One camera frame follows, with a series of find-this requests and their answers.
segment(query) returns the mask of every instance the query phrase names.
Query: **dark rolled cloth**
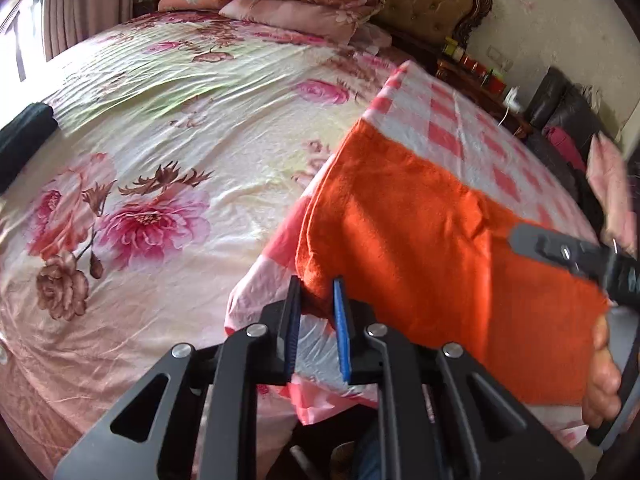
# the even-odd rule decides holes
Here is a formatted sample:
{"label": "dark rolled cloth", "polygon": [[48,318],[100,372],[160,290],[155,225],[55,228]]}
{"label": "dark rolled cloth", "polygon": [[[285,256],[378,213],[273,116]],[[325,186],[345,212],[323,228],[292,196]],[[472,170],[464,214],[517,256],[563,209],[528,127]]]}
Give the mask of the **dark rolled cloth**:
{"label": "dark rolled cloth", "polygon": [[0,194],[7,190],[57,127],[53,108],[44,103],[33,103],[0,130]]}

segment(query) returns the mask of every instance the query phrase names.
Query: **beige wall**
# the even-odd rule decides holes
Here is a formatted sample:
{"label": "beige wall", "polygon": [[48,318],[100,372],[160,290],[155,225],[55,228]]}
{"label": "beige wall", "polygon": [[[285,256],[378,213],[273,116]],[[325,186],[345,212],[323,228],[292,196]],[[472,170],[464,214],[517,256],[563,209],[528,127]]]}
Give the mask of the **beige wall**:
{"label": "beige wall", "polygon": [[552,64],[599,86],[619,125],[640,99],[640,43],[613,0],[494,0],[469,53],[493,66],[490,45],[513,60],[506,82],[520,86],[524,104]]}

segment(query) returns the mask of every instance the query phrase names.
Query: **tufted headboard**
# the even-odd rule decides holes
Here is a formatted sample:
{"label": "tufted headboard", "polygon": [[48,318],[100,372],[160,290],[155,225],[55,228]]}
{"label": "tufted headboard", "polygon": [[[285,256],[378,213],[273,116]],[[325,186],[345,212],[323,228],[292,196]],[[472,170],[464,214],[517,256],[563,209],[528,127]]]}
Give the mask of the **tufted headboard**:
{"label": "tufted headboard", "polygon": [[489,13],[492,0],[386,0],[376,22],[390,32],[440,46],[449,36],[466,45],[469,34]]}

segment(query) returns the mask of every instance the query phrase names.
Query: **metal screw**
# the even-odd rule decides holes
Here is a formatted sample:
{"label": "metal screw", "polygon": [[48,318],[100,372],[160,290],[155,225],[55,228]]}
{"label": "metal screw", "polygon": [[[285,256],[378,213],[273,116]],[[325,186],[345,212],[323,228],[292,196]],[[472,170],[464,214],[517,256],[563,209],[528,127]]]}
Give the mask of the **metal screw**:
{"label": "metal screw", "polygon": [[569,247],[567,247],[566,245],[560,246],[560,253],[562,254],[562,257],[565,260],[571,259],[571,251],[569,250]]}
{"label": "metal screw", "polygon": [[254,323],[246,328],[246,334],[249,337],[262,337],[267,333],[267,326],[262,323]]}
{"label": "metal screw", "polygon": [[176,359],[182,359],[183,357],[187,357],[191,354],[191,345],[187,345],[187,343],[180,343],[179,345],[171,348],[171,355]]}
{"label": "metal screw", "polygon": [[447,357],[451,357],[452,359],[457,359],[462,356],[465,352],[462,346],[458,343],[447,343],[442,347],[442,352]]}
{"label": "metal screw", "polygon": [[371,337],[384,337],[386,335],[386,325],[373,323],[367,326],[367,334]]}

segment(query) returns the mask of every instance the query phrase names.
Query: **orange fabric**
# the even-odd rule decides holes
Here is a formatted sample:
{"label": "orange fabric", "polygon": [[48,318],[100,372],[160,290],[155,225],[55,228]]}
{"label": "orange fabric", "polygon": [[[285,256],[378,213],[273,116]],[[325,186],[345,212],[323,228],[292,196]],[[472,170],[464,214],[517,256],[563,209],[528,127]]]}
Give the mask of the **orange fabric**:
{"label": "orange fabric", "polygon": [[360,120],[306,210],[296,269],[330,313],[330,283],[425,346],[455,340],[522,402],[578,404],[595,285],[514,254],[521,222]]}

